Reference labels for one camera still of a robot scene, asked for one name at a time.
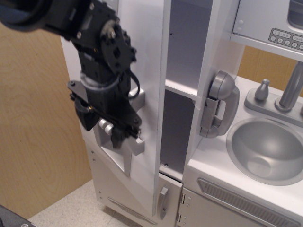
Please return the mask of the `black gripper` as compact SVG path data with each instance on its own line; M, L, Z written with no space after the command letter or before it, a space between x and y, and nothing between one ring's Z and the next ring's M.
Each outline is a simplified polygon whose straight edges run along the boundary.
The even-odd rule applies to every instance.
M111 134L113 148L121 148L126 138L135 137L139 132L142 120L123 94L124 86L96 91L71 80L67 87L71 90L71 100L85 130L90 131L100 119L114 126Z

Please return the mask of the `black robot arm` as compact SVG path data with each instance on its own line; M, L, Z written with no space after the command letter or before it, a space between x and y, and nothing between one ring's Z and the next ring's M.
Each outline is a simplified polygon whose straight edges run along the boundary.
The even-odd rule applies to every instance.
M138 83L130 69L136 49L106 2L3 0L0 21L13 30L43 29L72 42L81 71L80 81L70 81L68 88L82 126L89 131L102 119L109 122L114 148L128 137L138 137L142 120L129 96L131 82Z

